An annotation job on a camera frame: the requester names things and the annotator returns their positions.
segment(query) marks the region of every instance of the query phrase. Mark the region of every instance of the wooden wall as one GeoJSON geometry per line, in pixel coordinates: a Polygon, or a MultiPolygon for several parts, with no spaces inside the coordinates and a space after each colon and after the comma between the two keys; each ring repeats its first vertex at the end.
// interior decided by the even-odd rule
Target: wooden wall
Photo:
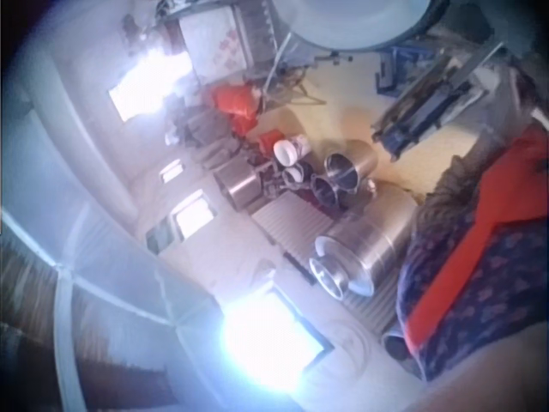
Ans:
{"type": "MultiPolygon", "coordinates": [[[[11,394],[16,409],[60,409],[53,352],[57,272],[6,227],[0,236],[0,269],[3,393],[11,394]]],[[[122,357],[124,345],[130,351],[132,340],[150,333],[142,330],[142,336],[138,336],[140,322],[150,321],[120,313],[123,311],[78,287],[72,312],[76,365],[88,409],[137,409],[178,403],[162,368],[140,367],[135,362],[132,365],[122,357]],[[134,332],[112,334],[113,324],[119,330],[134,332]]]]}

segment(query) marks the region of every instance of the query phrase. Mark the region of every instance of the large metal tank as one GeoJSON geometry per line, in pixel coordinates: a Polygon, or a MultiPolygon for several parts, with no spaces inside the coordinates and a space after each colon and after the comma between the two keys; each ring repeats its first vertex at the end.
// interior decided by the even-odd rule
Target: large metal tank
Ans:
{"type": "Polygon", "coordinates": [[[372,296],[407,248],[417,203],[403,189],[377,183],[369,201],[317,237],[311,270],[342,300],[347,290],[372,296]]]}

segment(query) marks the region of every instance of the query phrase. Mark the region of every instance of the stainless steel pot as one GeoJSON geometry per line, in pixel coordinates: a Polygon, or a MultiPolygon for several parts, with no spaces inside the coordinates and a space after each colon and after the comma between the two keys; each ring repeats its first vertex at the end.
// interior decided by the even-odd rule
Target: stainless steel pot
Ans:
{"type": "Polygon", "coordinates": [[[346,195],[332,180],[325,175],[313,174],[311,190],[318,202],[327,208],[339,208],[346,195]]]}
{"type": "Polygon", "coordinates": [[[221,193],[239,211],[262,195],[262,182],[244,157],[237,156],[214,172],[221,193]]]}
{"type": "Polygon", "coordinates": [[[347,142],[345,150],[335,152],[324,161],[326,175],[340,189],[356,191],[363,178],[377,166],[377,153],[371,146],[360,140],[347,142]]]}
{"type": "Polygon", "coordinates": [[[372,296],[407,247],[417,203],[403,189],[377,183],[365,206],[346,212],[315,241],[311,270],[342,300],[347,290],[372,296]]]}

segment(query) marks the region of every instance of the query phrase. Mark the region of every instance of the white bucket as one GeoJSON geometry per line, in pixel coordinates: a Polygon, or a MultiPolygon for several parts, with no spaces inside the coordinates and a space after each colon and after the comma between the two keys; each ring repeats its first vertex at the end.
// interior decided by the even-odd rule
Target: white bucket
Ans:
{"type": "Polygon", "coordinates": [[[296,135],[275,143],[273,150],[276,160],[290,167],[311,152],[311,144],[306,136],[296,135]]]}

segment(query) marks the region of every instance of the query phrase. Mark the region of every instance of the metal drum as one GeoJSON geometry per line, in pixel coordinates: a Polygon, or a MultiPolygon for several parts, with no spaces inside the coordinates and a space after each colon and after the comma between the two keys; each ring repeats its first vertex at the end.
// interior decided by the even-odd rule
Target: metal drum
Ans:
{"type": "Polygon", "coordinates": [[[366,205],[346,212],[317,237],[312,272],[342,300],[347,290],[372,296],[406,250],[417,203],[403,189],[377,183],[366,205]]]}
{"type": "Polygon", "coordinates": [[[239,211],[262,195],[261,179],[244,157],[237,156],[214,173],[221,193],[239,211]]]}

